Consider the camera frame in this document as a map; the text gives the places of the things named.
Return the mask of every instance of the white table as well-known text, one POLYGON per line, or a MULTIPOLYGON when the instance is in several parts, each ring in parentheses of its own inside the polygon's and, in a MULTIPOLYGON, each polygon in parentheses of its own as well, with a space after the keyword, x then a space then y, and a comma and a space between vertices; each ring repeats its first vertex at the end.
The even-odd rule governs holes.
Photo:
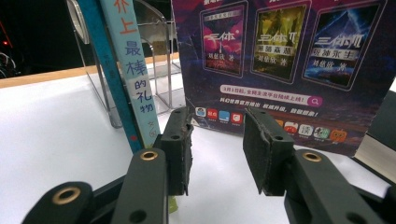
MULTIPOLYGON (((169 114, 159 116, 163 130, 169 114)), ((86 76, 0 89, 0 223, 21 223, 49 189, 98 189, 125 175, 132 152, 111 127, 86 76)), ((325 153, 346 179, 383 196, 388 184, 353 160, 325 153)), ((242 137, 195 128, 190 196, 170 223, 288 223, 282 197, 259 195, 242 137)))

